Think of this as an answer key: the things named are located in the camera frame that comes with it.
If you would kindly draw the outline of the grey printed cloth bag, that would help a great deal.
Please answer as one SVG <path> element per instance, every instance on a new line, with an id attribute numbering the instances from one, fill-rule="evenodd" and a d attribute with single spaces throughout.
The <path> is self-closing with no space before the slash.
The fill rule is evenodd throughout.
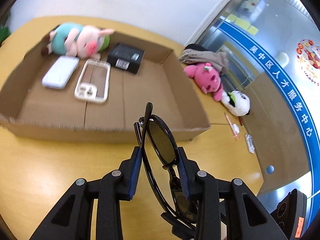
<path id="1" fill-rule="evenodd" d="M 179 60 L 183 64 L 210 63 L 220 74 L 229 70 L 227 53 L 213 52 L 198 44 L 189 44 L 182 51 Z"/>

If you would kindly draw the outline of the black sunglasses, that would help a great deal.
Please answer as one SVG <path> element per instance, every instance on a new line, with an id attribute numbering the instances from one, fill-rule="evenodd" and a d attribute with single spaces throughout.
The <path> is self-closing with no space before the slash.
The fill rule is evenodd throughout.
<path id="1" fill-rule="evenodd" d="M 169 222 L 173 222 L 179 229 L 193 235 L 196 230 L 199 204 L 196 200 L 189 200 L 188 195 L 183 193 L 182 180 L 185 176 L 176 174 L 174 169 L 177 167 L 178 171 L 184 171 L 184 168 L 179 167 L 179 147 L 167 124 L 159 116 L 153 114 L 152 109 L 152 103 L 148 102 L 144 116 L 134 124 L 137 142 L 142 149 L 142 161 L 146 176 Z M 146 139 L 149 139 L 162 168 L 169 174 L 169 189 L 175 207 L 170 206 L 157 184 L 145 150 Z"/>

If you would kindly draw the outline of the black product box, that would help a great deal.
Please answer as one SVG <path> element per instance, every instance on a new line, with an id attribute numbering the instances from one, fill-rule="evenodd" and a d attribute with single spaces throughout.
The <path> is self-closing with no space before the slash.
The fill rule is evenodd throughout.
<path id="1" fill-rule="evenodd" d="M 107 62 L 132 74 L 137 74 L 145 51 L 124 43 L 116 44 L 108 53 Z"/>

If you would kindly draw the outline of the pink plush toy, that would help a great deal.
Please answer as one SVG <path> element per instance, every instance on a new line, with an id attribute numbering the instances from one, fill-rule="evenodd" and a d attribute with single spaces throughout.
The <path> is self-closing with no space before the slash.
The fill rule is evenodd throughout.
<path id="1" fill-rule="evenodd" d="M 186 66 L 183 71 L 195 81 L 203 94 L 211 93 L 216 102 L 222 99 L 223 84 L 220 74 L 209 62 Z"/>

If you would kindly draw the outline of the small white device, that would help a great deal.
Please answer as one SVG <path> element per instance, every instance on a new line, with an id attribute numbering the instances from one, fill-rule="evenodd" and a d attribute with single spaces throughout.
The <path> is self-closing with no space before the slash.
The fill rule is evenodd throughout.
<path id="1" fill-rule="evenodd" d="M 238 125 L 232 124 L 232 128 L 233 128 L 233 130 L 234 130 L 234 132 L 235 132 L 236 134 L 239 134 L 239 133 L 240 133 L 240 129 L 239 129 Z"/>

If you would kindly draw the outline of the clear phone case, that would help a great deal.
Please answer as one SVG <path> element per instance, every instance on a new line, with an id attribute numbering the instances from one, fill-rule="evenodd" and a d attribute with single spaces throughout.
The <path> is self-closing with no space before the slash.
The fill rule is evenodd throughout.
<path id="1" fill-rule="evenodd" d="M 111 65 L 106 61 L 88 59 L 76 83 L 74 97 L 81 101 L 102 104 L 107 101 Z"/>

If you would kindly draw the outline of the light blue power bank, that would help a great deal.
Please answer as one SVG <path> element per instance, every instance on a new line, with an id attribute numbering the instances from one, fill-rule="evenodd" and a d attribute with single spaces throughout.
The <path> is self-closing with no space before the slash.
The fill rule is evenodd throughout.
<path id="1" fill-rule="evenodd" d="M 79 61 L 77 57 L 60 56 L 42 78 L 42 85 L 52 89 L 64 89 Z"/>

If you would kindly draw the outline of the panda plush toy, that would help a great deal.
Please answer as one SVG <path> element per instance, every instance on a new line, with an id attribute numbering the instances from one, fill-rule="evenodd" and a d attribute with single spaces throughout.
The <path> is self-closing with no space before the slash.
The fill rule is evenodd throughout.
<path id="1" fill-rule="evenodd" d="M 240 117 L 249 115 L 250 113 L 251 104 L 249 97 L 238 90 L 233 90 L 232 92 L 224 91 L 221 102 L 234 116 Z"/>

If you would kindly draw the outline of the cardboard box tray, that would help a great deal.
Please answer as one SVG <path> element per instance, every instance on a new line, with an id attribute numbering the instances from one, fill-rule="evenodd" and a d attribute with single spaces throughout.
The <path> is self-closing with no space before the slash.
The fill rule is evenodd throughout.
<path id="1" fill-rule="evenodd" d="M 208 117 L 170 48 L 115 33 L 111 47 L 123 43 L 144 51 L 136 74 L 105 69 L 81 60 L 63 89 L 42 79 L 57 60 L 43 56 L 44 41 L 23 57 L 1 88 L 1 124 L 15 135 L 40 140 L 125 143 L 135 141 L 133 124 L 148 102 L 179 141 L 208 130 Z"/>

